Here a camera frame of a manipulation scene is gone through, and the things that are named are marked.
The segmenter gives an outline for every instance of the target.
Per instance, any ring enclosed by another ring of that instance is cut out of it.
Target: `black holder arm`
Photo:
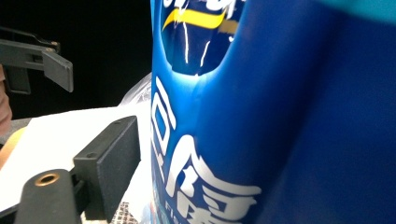
[[[0,223],[78,224],[113,218],[140,162],[135,116],[109,124],[74,158],[75,168],[32,177],[18,205],[0,213]]]
[[[0,64],[4,66],[8,90],[30,94],[27,69],[34,69],[44,71],[45,77],[73,91],[73,64],[59,55],[60,49],[57,42],[0,27]]]

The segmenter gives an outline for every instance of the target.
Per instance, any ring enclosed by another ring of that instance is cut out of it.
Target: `blue label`
[[[396,223],[394,25],[164,0],[153,36],[153,223]]]
[[[176,72],[201,75],[224,58],[236,33],[245,1],[163,1],[162,41]]]

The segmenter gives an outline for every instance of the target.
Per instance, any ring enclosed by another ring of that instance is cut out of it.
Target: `yellow stripe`
[[[168,18],[166,18],[166,21],[163,24],[163,29],[165,29],[165,27],[172,21],[186,22],[188,24],[204,27],[206,29],[216,29],[221,25],[224,15],[225,11],[220,15],[212,15],[191,9],[180,10],[175,8],[171,14],[169,14]]]

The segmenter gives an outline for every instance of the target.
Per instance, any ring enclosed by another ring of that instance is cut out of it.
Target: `dark background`
[[[149,0],[0,0],[0,26],[60,42],[74,66],[72,93],[29,70],[32,93],[8,93],[14,119],[117,105],[151,71]]]

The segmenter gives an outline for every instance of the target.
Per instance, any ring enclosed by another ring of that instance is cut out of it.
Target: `white logo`
[[[177,142],[170,164],[164,164],[170,129],[176,129],[177,120],[173,114],[168,95],[156,77],[158,91],[154,93],[151,108],[152,126],[151,144],[161,172],[163,186],[169,197],[177,202],[177,208],[171,208],[166,202],[167,209],[175,223],[180,223],[173,217],[176,209],[189,223],[199,224],[236,224],[247,213],[251,205],[256,204],[255,195],[262,192],[256,186],[235,185],[218,179],[205,163],[204,158],[198,157],[191,135],[183,135]],[[161,132],[156,113],[163,120],[164,130]],[[154,138],[158,141],[161,150],[158,150]],[[163,167],[169,166],[168,174],[163,173]],[[177,187],[177,178],[180,174],[184,179]],[[195,200],[205,203],[205,206],[196,205]]]

